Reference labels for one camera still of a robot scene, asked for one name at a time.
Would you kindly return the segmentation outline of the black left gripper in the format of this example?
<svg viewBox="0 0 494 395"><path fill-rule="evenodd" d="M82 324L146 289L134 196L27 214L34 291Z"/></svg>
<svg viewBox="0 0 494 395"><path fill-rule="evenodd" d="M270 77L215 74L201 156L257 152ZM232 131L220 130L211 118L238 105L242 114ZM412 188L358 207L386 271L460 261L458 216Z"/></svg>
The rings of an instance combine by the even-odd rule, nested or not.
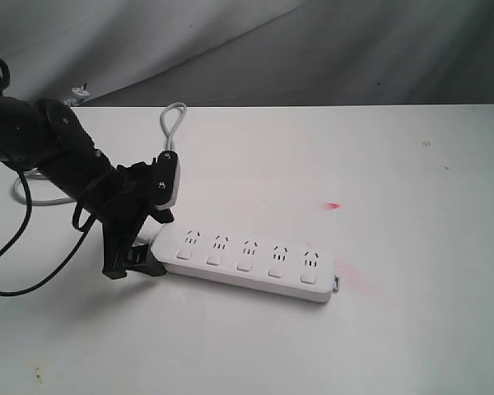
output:
<svg viewBox="0 0 494 395"><path fill-rule="evenodd" d="M175 218L161 204L161 170L159 163L138 162L129 167L113 167L96 186L104 201L96 212L102 224L103 269L111 280L125 278L128 272L150 277L164 276L162 262L151 253L148 242L138 242L138 234L150 216L159 224L172 223Z"/></svg>

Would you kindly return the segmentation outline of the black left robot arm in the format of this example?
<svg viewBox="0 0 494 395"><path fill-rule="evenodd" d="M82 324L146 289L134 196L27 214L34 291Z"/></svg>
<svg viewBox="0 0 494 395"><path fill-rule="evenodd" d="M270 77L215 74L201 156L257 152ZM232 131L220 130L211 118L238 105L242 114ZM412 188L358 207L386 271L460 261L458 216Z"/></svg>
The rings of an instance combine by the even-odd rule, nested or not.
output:
<svg viewBox="0 0 494 395"><path fill-rule="evenodd" d="M35 105L0 95L0 162L10 169L37 169L75 203L72 226L85 233L102 225L102 272L111 279L129 271L152 277L166 269L134 246L145 220L171 223L179 187L179 159L166 149L151 163L111 165L77 116L56 100Z"/></svg>

